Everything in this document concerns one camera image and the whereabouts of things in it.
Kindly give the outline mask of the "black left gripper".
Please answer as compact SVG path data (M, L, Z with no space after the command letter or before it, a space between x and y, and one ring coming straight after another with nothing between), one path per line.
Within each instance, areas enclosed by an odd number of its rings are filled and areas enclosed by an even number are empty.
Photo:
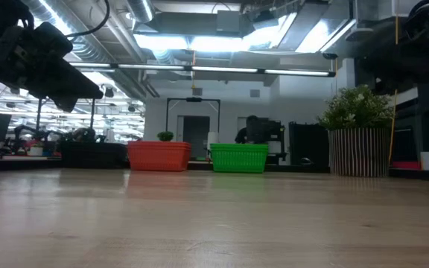
M49 57L30 60L24 67L24 89L49 98L64 112L71 112L78 98L103 97L96 83L64 59Z

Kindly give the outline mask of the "long ceiling light fixture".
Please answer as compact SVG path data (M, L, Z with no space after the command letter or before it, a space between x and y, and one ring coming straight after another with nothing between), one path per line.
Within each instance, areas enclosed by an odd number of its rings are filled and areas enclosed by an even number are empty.
M241 68L241 67L219 67L219 66L176 66L176 65L151 65L151 64L120 64L120 63L76 63L70 62L75 68L94 69L134 69L151 71L203 71L239 74L267 74L287 75L301 77L335 77L335 71L312 71L300 69L268 69L268 68Z

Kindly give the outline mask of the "person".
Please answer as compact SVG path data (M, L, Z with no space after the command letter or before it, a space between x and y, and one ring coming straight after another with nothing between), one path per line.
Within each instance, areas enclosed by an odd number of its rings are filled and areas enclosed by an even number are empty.
M247 126L253 121L257 121L258 117L255 115L250 115L246 118L246 126L240 129L235 137L236 144L246 144L247 142Z

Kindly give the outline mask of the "black computer monitor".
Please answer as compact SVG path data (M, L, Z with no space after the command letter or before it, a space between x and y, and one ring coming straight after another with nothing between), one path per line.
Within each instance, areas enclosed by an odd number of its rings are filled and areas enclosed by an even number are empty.
M256 118L247 122L247 141L264 144L269 141L284 141L285 127L280 121Z

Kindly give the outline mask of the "black cabinet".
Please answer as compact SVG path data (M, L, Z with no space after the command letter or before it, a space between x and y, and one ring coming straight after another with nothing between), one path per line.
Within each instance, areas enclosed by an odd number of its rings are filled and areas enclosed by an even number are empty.
M319 124L289 123L290 163L316 168L329 166L328 131Z

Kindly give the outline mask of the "potted plant in striped pot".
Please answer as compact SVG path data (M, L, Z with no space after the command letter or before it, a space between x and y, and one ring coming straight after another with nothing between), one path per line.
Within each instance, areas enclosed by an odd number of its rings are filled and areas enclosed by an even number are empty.
M317 118L328 131L329 167L338 176L386 177L393 107L367 85L339 89Z

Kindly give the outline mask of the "red flat box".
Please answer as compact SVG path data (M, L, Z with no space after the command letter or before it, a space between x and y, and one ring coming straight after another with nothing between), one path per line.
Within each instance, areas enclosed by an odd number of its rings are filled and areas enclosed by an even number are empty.
M397 168L397 169L408 169L408 170L422 169L420 162L392 162L391 167Z

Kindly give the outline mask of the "black background station frame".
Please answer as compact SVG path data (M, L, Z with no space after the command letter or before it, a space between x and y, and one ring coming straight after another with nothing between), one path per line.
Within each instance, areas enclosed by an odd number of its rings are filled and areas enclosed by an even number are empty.
M169 125L169 113L173 107L176 106L173 105L170 107L171 101L185 101L188 103L200 103L200 102L216 102L217 103L217 131L220 131L220 112L221 112L221 100L220 99L203 99L199 97L189 97L189 98L167 98L166 104L165 104L165 132L168 131L168 125Z

